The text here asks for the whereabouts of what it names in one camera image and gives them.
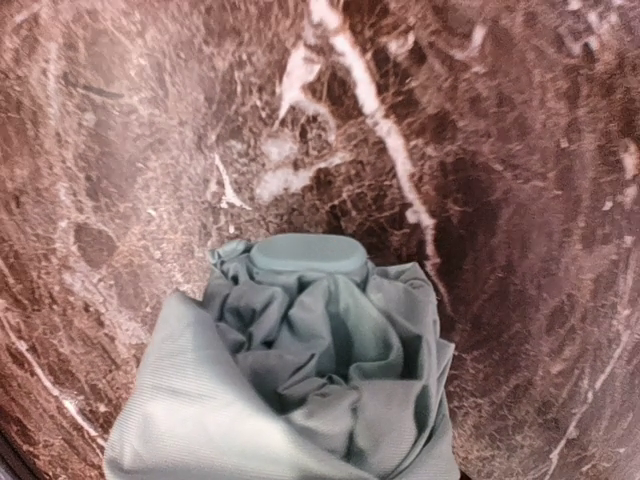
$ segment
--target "crumpled fabric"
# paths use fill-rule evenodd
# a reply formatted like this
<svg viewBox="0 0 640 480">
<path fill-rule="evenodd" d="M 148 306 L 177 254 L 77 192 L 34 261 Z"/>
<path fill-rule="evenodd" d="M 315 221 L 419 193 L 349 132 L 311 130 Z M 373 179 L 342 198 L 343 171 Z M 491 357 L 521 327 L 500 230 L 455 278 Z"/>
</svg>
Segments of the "crumpled fabric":
<svg viewBox="0 0 640 480">
<path fill-rule="evenodd" d="M 166 301 L 109 436 L 108 480 L 460 478 L 453 345 L 417 264 L 347 275 L 211 255 L 202 300 Z"/>
</svg>

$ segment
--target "green fabric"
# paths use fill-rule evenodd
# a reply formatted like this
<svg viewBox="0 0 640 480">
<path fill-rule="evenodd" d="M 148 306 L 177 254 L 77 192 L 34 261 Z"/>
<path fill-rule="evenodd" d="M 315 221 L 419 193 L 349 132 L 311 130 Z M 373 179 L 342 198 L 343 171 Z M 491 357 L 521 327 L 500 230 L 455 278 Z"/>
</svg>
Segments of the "green fabric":
<svg viewBox="0 0 640 480">
<path fill-rule="evenodd" d="M 213 252 L 172 295 L 109 437 L 125 479 L 460 477 L 433 288 L 416 264 L 275 272 Z"/>
</svg>

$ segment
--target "marble pattern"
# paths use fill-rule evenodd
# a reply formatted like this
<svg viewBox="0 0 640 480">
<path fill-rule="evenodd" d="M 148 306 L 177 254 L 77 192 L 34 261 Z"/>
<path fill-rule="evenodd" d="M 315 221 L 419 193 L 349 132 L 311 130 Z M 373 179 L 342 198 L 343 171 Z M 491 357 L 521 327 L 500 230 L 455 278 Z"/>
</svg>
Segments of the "marble pattern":
<svg viewBox="0 0 640 480">
<path fill-rule="evenodd" d="M 0 35 L 0 429 L 49 478 L 101 478 L 206 248 L 284 231 L 430 273 L 471 478 L 640 478 L 632 0 L 5 0 Z"/>
</svg>

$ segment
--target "green fabric bag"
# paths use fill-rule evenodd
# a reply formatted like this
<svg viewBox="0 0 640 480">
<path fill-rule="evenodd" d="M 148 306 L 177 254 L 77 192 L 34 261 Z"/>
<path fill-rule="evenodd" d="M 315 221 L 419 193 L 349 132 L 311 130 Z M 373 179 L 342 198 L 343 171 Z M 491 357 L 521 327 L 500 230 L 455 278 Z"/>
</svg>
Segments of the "green fabric bag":
<svg viewBox="0 0 640 480">
<path fill-rule="evenodd" d="M 433 288 L 346 237 L 212 253 L 165 303 L 105 455 L 108 480 L 456 480 Z"/>
</svg>

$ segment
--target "marble surface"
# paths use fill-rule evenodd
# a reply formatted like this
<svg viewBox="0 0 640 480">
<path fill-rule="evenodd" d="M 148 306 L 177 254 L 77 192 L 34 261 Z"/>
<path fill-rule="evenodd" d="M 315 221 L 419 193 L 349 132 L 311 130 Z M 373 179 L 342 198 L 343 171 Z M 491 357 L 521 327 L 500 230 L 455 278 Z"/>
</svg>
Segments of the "marble surface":
<svg viewBox="0 0 640 480">
<path fill-rule="evenodd" d="M 288 231 L 419 261 L 473 479 L 640 478 L 633 0 L 4 0 L 0 429 L 101 478 L 163 298 Z"/>
</svg>

